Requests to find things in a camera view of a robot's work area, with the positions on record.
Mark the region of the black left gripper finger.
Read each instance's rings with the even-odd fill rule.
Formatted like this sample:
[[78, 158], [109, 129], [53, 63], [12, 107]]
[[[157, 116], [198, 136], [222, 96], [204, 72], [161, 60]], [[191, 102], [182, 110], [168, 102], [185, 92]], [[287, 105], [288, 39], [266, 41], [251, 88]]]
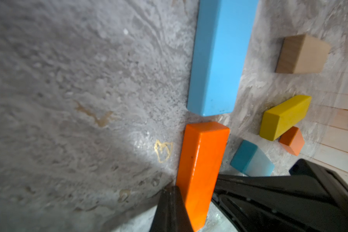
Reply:
[[151, 232], [193, 232], [179, 187], [173, 186], [162, 192]]

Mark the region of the orange wooden block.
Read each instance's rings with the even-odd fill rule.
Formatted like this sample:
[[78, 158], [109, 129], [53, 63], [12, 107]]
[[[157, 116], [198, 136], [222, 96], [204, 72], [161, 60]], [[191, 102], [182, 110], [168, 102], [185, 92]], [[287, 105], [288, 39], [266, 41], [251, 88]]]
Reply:
[[206, 223], [229, 134], [218, 122], [186, 125], [176, 185], [195, 232]]
[[298, 127], [292, 127], [279, 139], [279, 143], [290, 154], [299, 156], [305, 141]]

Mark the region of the light blue wooden block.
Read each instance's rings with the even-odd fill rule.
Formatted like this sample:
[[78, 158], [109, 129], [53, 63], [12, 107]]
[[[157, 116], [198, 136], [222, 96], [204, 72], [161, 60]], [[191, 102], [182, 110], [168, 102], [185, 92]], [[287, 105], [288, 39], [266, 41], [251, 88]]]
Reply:
[[258, 1], [200, 1], [187, 109], [209, 117], [234, 110]]

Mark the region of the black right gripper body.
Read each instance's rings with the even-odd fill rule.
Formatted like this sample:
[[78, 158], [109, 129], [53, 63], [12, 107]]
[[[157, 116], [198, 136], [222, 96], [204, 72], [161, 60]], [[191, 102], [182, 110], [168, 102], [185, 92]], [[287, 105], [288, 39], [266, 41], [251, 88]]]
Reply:
[[240, 232], [348, 232], [348, 184], [305, 159], [289, 173], [219, 175], [212, 202]]

